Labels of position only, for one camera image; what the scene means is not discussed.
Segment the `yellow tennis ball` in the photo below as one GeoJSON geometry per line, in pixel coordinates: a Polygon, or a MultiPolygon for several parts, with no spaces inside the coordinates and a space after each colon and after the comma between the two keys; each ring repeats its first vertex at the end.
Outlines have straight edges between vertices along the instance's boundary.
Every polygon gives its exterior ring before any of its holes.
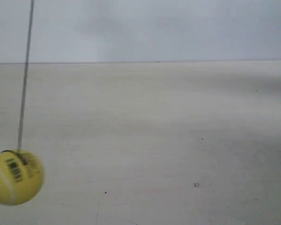
{"type": "Polygon", "coordinates": [[[0,152],[0,204],[14,206],[30,201],[44,183],[44,167],[29,151],[0,152]]]}

